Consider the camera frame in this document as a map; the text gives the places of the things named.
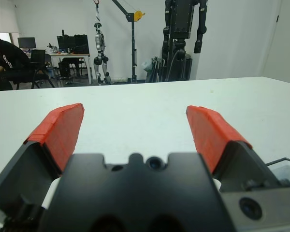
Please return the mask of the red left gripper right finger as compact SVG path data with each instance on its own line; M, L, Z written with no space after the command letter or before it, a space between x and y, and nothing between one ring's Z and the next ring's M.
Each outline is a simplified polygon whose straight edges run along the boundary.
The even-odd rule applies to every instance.
M198 106L186 109L196 150L222 192L290 188L278 179L253 146L220 113Z

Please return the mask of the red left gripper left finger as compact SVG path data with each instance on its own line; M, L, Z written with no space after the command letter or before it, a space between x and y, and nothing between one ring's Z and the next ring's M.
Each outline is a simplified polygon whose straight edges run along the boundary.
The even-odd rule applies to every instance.
M75 150L84 117L81 103L52 110L0 173L0 219L40 207Z

